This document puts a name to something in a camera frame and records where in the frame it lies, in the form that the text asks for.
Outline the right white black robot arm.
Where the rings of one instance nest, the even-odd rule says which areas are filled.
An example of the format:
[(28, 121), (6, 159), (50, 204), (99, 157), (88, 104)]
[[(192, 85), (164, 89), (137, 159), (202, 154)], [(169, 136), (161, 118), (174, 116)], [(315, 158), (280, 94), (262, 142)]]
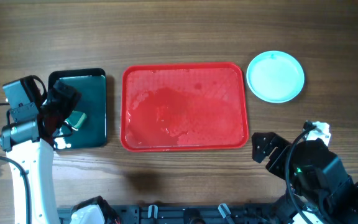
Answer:
[[(252, 135), (252, 158), (273, 175), (285, 179), (285, 163), (292, 143), (276, 133)], [(295, 195), (316, 206), (330, 223), (358, 223), (358, 182), (346, 172), (339, 156), (322, 139), (296, 144), (289, 161), (289, 180)]]

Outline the green yellow sponge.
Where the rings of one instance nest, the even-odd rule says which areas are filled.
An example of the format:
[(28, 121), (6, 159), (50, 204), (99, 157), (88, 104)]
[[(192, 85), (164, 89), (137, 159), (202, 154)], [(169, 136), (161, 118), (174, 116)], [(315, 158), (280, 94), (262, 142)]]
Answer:
[(71, 115), (65, 120), (65, 123), (71, 127), (71, 129), (77, 131), (79, 130), (85, 120), (87, 119), (87, 115), (80, 111), (73, 111)]

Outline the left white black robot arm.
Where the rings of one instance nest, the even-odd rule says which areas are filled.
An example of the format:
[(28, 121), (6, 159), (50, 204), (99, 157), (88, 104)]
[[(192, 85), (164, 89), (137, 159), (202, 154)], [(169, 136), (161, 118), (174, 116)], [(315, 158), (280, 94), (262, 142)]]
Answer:
[(81, 95), (62, 82), (41, 93), (35, 79), (3, 86), (12, 122), (2, 128), (0, 145), (11, 167), (16, 223), (61, 223), (52, 175), (54, 140)]

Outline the light blue plate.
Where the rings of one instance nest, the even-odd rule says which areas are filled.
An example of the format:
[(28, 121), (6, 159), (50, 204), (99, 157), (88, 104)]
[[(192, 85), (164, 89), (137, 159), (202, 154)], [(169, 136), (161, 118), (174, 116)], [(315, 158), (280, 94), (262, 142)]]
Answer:
[(305, 84), (305, 73), (295, 57), (271, 50), (250, 61), (246, 82), (251, 92), (261, 100), (285, 103), (300, 94)]

